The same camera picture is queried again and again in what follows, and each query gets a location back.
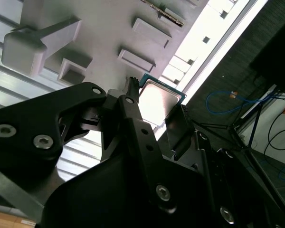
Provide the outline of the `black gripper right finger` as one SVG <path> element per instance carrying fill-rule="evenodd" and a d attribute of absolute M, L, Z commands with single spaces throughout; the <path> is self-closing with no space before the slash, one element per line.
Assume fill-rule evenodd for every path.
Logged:
<path fill-rule="evenodd" d="M 194 170 L 195 200 L 188 223 L 195 228 L 285 228 L 285 202 L 249 149 L 248 171 L 227 149 L 214 150 L 179 105 L 165 120 L 172 159 Z"/>

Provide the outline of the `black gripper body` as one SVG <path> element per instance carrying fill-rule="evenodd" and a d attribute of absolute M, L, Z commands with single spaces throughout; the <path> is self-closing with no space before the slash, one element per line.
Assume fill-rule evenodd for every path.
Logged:
<path fill-rule="evenodd" d="M 194 170 L 164 158 L 137 104 L 87 108 L 83 121 L 103 134 L 104 158 L 60 186 L 42 215 L 44 228 L 194 228 Z"/>

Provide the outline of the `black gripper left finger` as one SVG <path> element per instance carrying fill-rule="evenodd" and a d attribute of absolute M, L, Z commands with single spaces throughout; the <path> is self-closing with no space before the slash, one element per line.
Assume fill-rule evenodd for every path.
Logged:
<path fill-rule="evenodd" d="M 138 106 L 138 92 L 133 77 L 118 97 L 85 82 L 0 109 L 0 197 L 25 214 L 43 214 L 50 196 L 64 184 L 55 170 L 63 146 L 90 130 L 102 134 L 96 125 L 84 123 L 84 111 L 117 102 Z"/>

